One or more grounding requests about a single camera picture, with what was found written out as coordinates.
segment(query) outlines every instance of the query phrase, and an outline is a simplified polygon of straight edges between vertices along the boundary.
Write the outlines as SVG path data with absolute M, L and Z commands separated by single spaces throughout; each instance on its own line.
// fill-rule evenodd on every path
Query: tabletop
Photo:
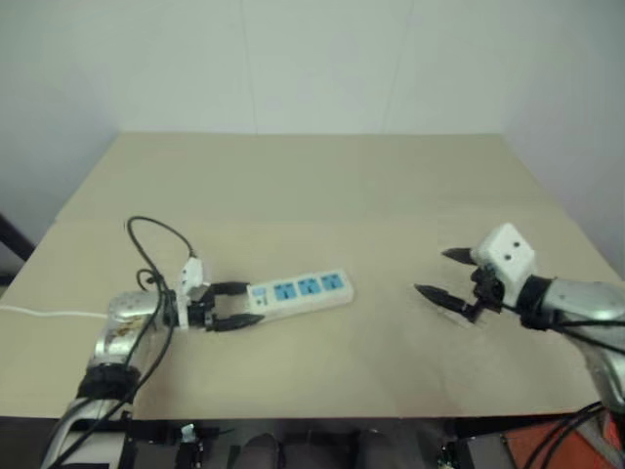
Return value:
M 104 313 L 137 288 L 143 265 L 124 231 L 135 214 L 184 233 L 214 281 L 343 268 L 355 290 L 332 310 L 236 332 L 177 331 L 137 418 L 507 415 L 597 397 L 559 335 L 523 329 L 512 314 L 462 327 L 412 287 L 471 298 L 471 269 L 439 253 L 503 222 L 536 249 L 541 275 L 618 281 L 499 136 L 122 134 L 1 303 Z M 137 230 L 175 278 L 182 244 Z M 0 321 L 0 414 L 58 416 L 103 323 L 2 310 Z

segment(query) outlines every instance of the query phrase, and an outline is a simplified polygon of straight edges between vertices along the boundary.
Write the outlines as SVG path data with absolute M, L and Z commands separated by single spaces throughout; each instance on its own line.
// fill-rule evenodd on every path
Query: blue outlet socket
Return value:
M 300 287 L 300 293 L 302 295 L 315 295 L 321 292 L 321 287 L 316 278 L 306 278 L 297 282 L 297 286 Z
M 343 281 L 338 274 L 330 274 L 328 276 L 321 277 L 321 284 L 326 290 L 336 290 L 337 288 L 343 288 Z
M 297 296 L 295 291 L 295 285 L 293 283 L 283 283 L 276 285 L 273 290 L 275 291 L 275 298 L 277 300 L 290 300 Z

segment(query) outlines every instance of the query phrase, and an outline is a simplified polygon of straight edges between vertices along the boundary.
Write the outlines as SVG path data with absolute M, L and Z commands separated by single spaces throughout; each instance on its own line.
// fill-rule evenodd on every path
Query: white wall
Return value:
M 548 148 L 550 160 L 561 161 L 568 146 L 576 146 L 570 137 L 600 140 L 603 126 L 589 130 L 567 120 L 572 108 L 584 106 L 581 101 L 552 109 L 551 120 L 563 122 L 561 132 L 545 134 L 532 115 L 544 110 L 550 90 L 567 103 L 558 55 L 569 40 L 585 45 L 603 34 L 602 18 L 620 15 L 617 5 L 622 3 L 0 0 L 0 210 L 38 240 L 119 130 L 505 130 L 569 208 L 580 198 L 595 207 L 613 194 L 593 192 L 593 201 L 584 195 L 588 189 L 577 189 L 583 167 L 570 175 L 569 187 L 541 158 Z M 586 24 L 588 15 L 594 19 Z M 578 34 L 579 25 L 588 30 Z M 609 39 L 622 39 L 619 30 L 610 31 Z M 620 60 L 616 47 L 595 54 L 607 63 Z M 576 60 L 569 54 L 568 66 L 585 70 L 597 61 L 590 51 Z M 579 87 L 598 93 L 600 78 L 585 76 L 569 93 Z M 613 91 L 618 80 L 613 78 Z M 591 101 L 601 116 L 601 104 Z M 611 115 L 622 114 L 614 107 Z M 609 139 L 592 147 L 592 166 L 601 171 L 622 154 L 620 135 Z M 578 157 L 591 158 L 585 151 Z M 596 213 L 571 210 L 590 233 L 595 225 L 589 212 Z M 614 244 L 612 234 L 609 241 L 594 239 Z M 602 250 L 619 255 L 612 247 Z M 0 270 L 2 259 L 0 252 Z
M 506 137 L 625 276 L 625 2 L 568 12 Z

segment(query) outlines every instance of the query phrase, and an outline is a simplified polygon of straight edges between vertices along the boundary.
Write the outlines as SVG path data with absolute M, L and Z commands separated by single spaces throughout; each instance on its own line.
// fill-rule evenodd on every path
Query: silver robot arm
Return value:
M 520 316 L 524 327 L 564 335 L 583 354 L 625 442 L 625 290 L 602 282 L 537 276 L 535 252 L 511 224 L 496 228 L 475 248 L 442 254 L 477 267 L 471 276 L 477 302 L 468 304 L 435 286 L 417 284 L 417 290 L 470 322 L 484 309 L 507 309 Z
M 150 342 L 153 343 L 158 337 L 156 332 L 164 328 L 162 307 L 152 316 L 157 303 L 158 294 L 146 291 L 123 293 L 110 302 L 106 325 L 89 359 L 77 396 L 53 431 L 42 469 L 51 467 L 87 428 L 121 404 L 137 386 L 146 372 Z M 129 455 L 124 449 L 132 410 L 131 399 L 62 464 L 122 467 Z
M 540 310 L 562 324 L 588 321 L 625 321 L 625 290 L 602 282 L 555 279 L 545 292 Z M 583 354 L 602 403 L 625 415 L 625 355 L 591 342 L 623 349 L 625 327 L 610 325 L 560 326 Z M 580 340 L 574 335 L 589 338 Z

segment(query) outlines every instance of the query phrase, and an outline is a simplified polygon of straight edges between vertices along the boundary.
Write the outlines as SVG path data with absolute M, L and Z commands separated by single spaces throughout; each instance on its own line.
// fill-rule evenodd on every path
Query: red object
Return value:
M 513 430 L 505 434 L 508 447 L 518 467 L 523 467 L 534 449 L 556 425 L 558 422 Z M 604 434 L 609 442 L 613 444 L 618 442 L 616 428 L 611 421 L 606 425 Z M 540 469 L 548 450 L 549 447 L 543 450 L 531 469 Z M 549 469 L 614 469 L 614 466 L 601 457 L 583 437 L 573 433 L 558 448 L 549 464 Z

